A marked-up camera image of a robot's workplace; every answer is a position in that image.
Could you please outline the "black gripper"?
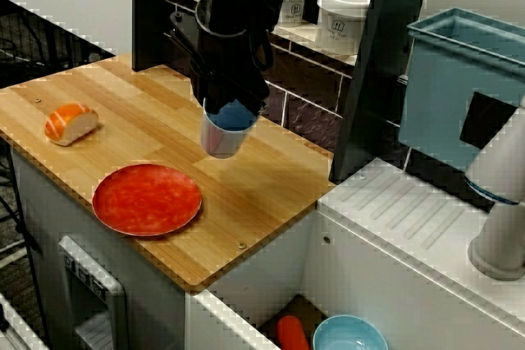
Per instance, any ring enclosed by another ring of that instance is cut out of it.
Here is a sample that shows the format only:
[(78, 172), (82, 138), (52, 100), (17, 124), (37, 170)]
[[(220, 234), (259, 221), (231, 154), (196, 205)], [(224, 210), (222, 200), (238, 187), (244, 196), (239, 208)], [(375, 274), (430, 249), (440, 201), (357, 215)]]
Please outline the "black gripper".
[(239, 101), (255, 117), (266, 109), (269, 88), (262, 73), (272, 67), (272, 46), (266, 26), (256, 16), (232, 37), (207, 32), (197, 16), (170, 15), (170, 40), (190, 57), (194, 96), (208, 114)]

